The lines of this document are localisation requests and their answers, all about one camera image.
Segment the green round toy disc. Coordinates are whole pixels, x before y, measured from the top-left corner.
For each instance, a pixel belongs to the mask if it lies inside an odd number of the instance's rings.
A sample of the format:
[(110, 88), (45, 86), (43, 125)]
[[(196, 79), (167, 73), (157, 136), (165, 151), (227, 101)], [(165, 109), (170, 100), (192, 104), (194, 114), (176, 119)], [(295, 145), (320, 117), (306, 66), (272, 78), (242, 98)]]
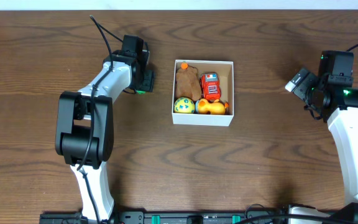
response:
[(136, 93), (142, 95), (145, 94), (145, 91), (136, 90)]

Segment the brown plush bear toy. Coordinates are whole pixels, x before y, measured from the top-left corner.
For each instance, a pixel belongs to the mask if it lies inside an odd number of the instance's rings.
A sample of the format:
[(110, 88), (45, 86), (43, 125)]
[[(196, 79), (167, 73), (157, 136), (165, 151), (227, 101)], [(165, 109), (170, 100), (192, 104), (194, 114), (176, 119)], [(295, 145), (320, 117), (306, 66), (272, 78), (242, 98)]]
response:
[(186, 62), (180, 64), (175, 74), (175, 97), (187, 97), (193, 101), (201, 98), (201, 85), (198, 80), (198, 69)]

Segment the yellow ball with letters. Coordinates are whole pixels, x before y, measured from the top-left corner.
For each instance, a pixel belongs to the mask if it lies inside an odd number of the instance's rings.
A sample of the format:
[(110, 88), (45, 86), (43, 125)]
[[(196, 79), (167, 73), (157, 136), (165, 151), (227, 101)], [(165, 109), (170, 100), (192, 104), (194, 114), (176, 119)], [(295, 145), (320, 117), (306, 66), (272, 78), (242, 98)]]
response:
[(175, 113), (193, 114), (195, 112), (195, 104), (190, 98), (180, 97), (174, 102), (173, 111)]

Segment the red toy fire truck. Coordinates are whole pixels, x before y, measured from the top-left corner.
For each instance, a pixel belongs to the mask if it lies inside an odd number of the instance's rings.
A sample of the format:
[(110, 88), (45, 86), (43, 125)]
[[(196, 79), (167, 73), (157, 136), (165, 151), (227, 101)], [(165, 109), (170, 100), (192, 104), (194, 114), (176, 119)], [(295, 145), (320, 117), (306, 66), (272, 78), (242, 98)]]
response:
[(220, 81), (216, 73), (204, 73), (200, 80), (203, 98), (209, 101), (219, 100), (221, 97)]

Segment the yellow rubber duck toy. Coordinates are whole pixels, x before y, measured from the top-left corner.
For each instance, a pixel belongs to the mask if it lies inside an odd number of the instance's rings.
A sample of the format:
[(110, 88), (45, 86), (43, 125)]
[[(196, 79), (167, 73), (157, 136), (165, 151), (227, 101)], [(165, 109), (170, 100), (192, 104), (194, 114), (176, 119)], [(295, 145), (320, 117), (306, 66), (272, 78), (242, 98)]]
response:
[(228, 103), (221, 103), (219, 100), (210, 103), (205, 98), (198, 100), (195, 104), (195, 110), (198, 114), (225, 115), (228, 108)]

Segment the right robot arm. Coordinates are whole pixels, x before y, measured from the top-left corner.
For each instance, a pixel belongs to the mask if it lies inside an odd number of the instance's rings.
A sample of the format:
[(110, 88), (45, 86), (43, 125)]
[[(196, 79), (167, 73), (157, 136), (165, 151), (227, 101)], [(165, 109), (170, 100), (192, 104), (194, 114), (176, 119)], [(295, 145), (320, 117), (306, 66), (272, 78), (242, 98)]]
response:
[(305, 103), (315, 120), (323, 120), (333, 136), (344, 182), (344, 208), (332, 215), (295, 205), (288, 223), (358, 223), (358, 89), (353, 88), (354, 55), (325, 50), (318, 74), (302, 68), (286, 90)]

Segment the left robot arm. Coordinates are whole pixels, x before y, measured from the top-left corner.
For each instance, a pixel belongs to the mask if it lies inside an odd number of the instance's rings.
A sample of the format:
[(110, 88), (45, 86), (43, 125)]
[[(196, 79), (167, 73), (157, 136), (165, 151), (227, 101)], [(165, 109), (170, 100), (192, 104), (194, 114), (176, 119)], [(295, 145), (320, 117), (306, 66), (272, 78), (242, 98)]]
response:
[(102, 70), (88, 85), (59, 97), (55, 150), (78, 181), (83, 201), (79, 222), (111, 221), (114, 199), (106, 165), (114, 145), (112, 106), (126, 89), (153, 90), (155, 73), (147, 69), (149, 57), (143, 39), (125, 35), (121, 49), (104, 59)]

